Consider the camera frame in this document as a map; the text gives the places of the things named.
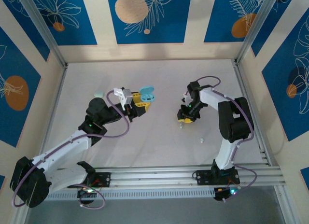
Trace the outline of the blue earbud charging case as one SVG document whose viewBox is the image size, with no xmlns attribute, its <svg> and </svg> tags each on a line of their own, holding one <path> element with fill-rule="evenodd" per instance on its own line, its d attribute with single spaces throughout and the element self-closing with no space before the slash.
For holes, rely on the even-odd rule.
<svg viewBox="0 0 309 224">
<path fill-rule="evenodd" d="M 147 100 L 142 100 L 142 102 L 154 102 L 155 101 L 155 95 L 154 95 L 154 87 L 153 86 L 144 86 L 142 88 L 140 88 L 139 93 L 141 93 L 141 100 L 142 100 L 142 96 L 146 96 Z M 153 100 L 148 100 L 149 96 L 154 96 Z"/>
</svg>

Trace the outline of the black controller board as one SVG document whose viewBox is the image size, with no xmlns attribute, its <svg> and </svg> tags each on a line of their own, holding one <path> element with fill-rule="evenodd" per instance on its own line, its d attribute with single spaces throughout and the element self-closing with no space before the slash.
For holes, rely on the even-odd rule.
<svg viewBox="0 0 309 224">
<path fill-rule="evenodd" d="M 90 189 L 82 188 L 77 192 L 77 198 L 82 205 L 90 205 L 96 197 L 97 193 Z"/>
<path fill-rule="evenodd" d="M 214 199 L 217 201 L 222 201 L 224 202 L 225 200 L 229 199 L 230 197 L 234 196 L 237 194 L 240 190 L 240 187 L 235 187 L 235 186 L 229 186 L 229 187 L 215 187 L 214 192 L 215 192 L 215 197 Z"/>
</svg>

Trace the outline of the aluminium side rail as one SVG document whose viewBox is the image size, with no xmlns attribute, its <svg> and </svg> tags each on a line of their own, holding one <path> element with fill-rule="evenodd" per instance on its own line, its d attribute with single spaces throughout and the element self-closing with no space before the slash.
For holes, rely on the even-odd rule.
<svg viewBox="0 0 309 224">
<path fill-rule="evenodd" d="M 266 138 L 266 135 L 264 134 L 264 130 L 262 126 L 259 124 L 259 114 L 257 110 L 256 103 L 253 98 L 253 94 L 251 92 L 251 89 L 249 87 L 249 83 L 246 79 L 246 76 L 244 74 L 244 69 L 238 66 L 237 61 L 235 59 L 232 59 L 232 65 L 241 89 L 242 94 L 248 99 L 249 108 L 252 112 L 252 118 L 253 123 L 255 126 L 255 135 L 257 136 L 257 139 L 260 144 L 260 148 L 264 151 L 264 154 L 267 159 L 267 165 L 269 167 L 278 167 L 279 164 L 275 160 L 275 157 L 273 156 L 271 152 L 271 147 L 269 144 L 269 141 Z M 284 222 L 286 224 L 301 224 L 298 214 L 295 210 L 292 197 L 290 196 L 285 180 L 282 180 L 279 182 L 278 185 L 274 185 L 274 191 L 276 194 L 276 198 L 280 205 L 280 210 L 283 215 Z"/>
<path fill-rule="evenodd" d="M 61 95 L 64 80 L 65 80 L 65 77 L 66 77 L 67 68 L 68 68 L 68 64 L 64 67 L 64 69 L 61 73 L 59 85 L 57 87 L 56 95 L 55 95 L 55 98 L 54 98 L 53 103 L 52 103 L 52 109 L 51 109 L 51 112 L 50 112 L 48 124 L 46 126 L 45 131 L 44 131 L 43 140 L 42 140 L 42 143 L 40 145 L 39 154 L 42 154 L 44 152 L 45 147 L 48 143 L 51 128 L 52 128 L 52 125 L 53 125 L 53 122 L 54 122 L 56 109 L 57 109 L 57 106 L 58 106 L 58 101 L 59 101 L 59 98 L 60 98 L 60 95 Z M 16 208 L 14 210 L 13 217 L 11 218 L 9 224 L 24 224 L 25 221 L 26 221 L 27 213 L 28 213 L 28 208 L 25 207 L 25 206 L 20 207 L 20 208 Z"/>
</svg>

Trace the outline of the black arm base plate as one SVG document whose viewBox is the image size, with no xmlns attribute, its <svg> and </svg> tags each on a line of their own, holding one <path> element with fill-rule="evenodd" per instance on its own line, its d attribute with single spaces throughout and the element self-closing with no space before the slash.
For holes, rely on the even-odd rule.
<svg viewBox="0 0 309 224">
<path fill-rule="evenodd" d="M 228 185 L 240 184 L 238 171 L 234 168 L 227 170 L 197 170 L 192 174 L 198 185 Z"/>
<path fill-rule="evenodd" d="M 87 175 L 84 184 L 93 188 L 102 188 L 110 187 L 110 182 L 110 172 L 95 172 Z"/>
</svg>

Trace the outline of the long aluminium base rail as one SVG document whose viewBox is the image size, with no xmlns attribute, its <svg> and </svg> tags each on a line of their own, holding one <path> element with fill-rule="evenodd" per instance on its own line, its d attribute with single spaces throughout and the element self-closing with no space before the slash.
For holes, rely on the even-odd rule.
<svg viewBox="0 0 309 224">
<path fill-rule="evenodd" d="M 285 179 L 279 166 L 268 164 L 241 164 L 237 168 L 240 185 L 246 186 L 257 174 L 254 186 L 285 185 Z M 177 188 L 197 187 L 192 174 L 196 170 L 208 170 L 211 165 L 165 166 L 165 167 L 113 167 L 96 168 L 97 172 L 111 173 L 111 188 Z"/>
</svg>

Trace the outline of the aluminium frame post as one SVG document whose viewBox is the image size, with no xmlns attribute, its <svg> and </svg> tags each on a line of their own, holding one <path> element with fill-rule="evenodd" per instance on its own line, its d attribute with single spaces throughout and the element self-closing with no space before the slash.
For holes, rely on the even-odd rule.
<svg viewBox="0 0 309 224">
<path fill-rule="evenodd" d="M 285 12 L 291 0 L 251 0 L 257 11 L 241 48 L 235 58 L 236 66 L 240 66 L 245 55 L 255 42 L 262 47 Z"/>
<path fill-rule="evenodd" d="M 55 41 L 50 29 L 48 28 L 46 22 L 44 21 L 42 15 L 40 14 L 37 6 L 33 0 L 20 0 L 27 14 L 29 15 L 32 23 L 36 27 L 37 31 L 43 38 L 44 42 L 48 46 L 49 50 L 53 53 L 58 64 L 65 71 L 67 69 L 67 62 L 65 61 L 57 42 Z"/>
</svg>

